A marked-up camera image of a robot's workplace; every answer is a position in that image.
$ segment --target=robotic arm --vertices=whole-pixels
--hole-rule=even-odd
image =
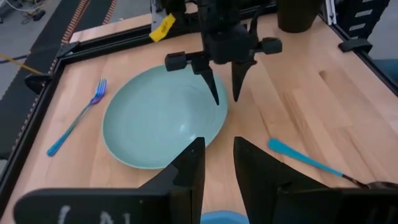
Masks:
[[[254,54],[276,54],[282,51],[282,42],[279,39],[269,37],[259,42],[257,36],[257,19],[268,3],[269,0],[266,0],[256,12],[248,30],[239,19],[239,0],[197,0],[203,51],[168,54],[165,58],[167,70],[183,69],[191,63],[194,74],[203,77],[218,105],[218,93],[209,62],[231,62],[233,96],[237,101],[247,71],[257,63]],[[163,13],[176,15],[177,27],[184,26],[184,0],[161,0],[160,5]]]

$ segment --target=fork handle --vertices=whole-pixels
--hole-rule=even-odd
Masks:
[[[90,108],[91,103],[87,104],[80,114],[75,118],[75,120],[72,122],[72,124],[69,126],[69,128],[65,131],[65,133],[51,146],[49,150],[47,150],[47,155],[48,156],[54,156],[58,150],[61,148],[62,144],[67,140],[69,137],[69,134],[73,131],[77,123],[79,122],[80,118],[83,116],[83,114],[87,111],[88,108]]]

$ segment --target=wooden tabletop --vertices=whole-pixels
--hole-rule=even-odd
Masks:
[[[106,35],[140,26],[137,19],[98,29]],[[96,29],[90,30],[96,36]],[[301,34],[277,28],[276,16],[259,20],[261,37],[279,37],[284,51],[257,54],[237,103],[230,65],[214,65],[228,90],[229,111],[219,135],[206,150],[203,211],[245,213],[233,162],[233,138],[243,136],[277,159],[330,187],[354,187],[345,179],[277,155],[270,137],[363,182],[398,182],[398,99],[320,19]],[[75,40],[84,39],[75,36]],[[166,54],[201,50],[199,34],[189,34],[68,65],[12,193],[1,224],[12,223],[12,208],[24,193],[44,187],[139,187],[159,170],[125,166],[112,157],[101,135],[104,111],[132,77],[161,65]],[[101,77],[108,93],[87,112],[55,157],[46,150],[90,100]]]

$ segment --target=fork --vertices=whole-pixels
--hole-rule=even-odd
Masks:
[[[72,122],[72,124],[69,126],[69,128],[65,131],[65,133],[54,143],[54,145],[51,146],[49,150],[47,150],[47,155],[48,156],[54,156],[57,151],[61,148],[62,144],[67,140],[69,134],[73,131],[75,126],[78,124],[80,118],[86,113],[88,108],[91,106],[99,103],[102,98],[105,95],[106,91],[106,79],[101,78],[97,84],[97,88],[95,90],[95,95],[92,97],[90,102],[83,108],[83,110],[80,112],[80,114],[76,117],[76,119]]]

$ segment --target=yellow cable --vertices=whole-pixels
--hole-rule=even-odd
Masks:
[[[31,67],[29,67],[29,66],[27,66],[27,65],[24,65],[23,63],[17,62],[16,60],[12,59],[12,57],[9,57],[9,56],[7,56],[7,55],[5,55],[5,54],[0,53],[0,57],[5,58],[6,60],[8,60],[8,61],[10,61],[10,62],[12,62],[12,63],[14,63],[14,64],[16,64],[16,65],[19,65],[19,66],[21,66],[22,68],[24,68],[24,69],[26,69],[26,70],[28,70],[28,71],[34,73],[34,74],[37,74],[37,75],[44,75],[42,72],[39,72],[39,71],[37,71],[37,70],[34,69],[34,68],[31,68]]]

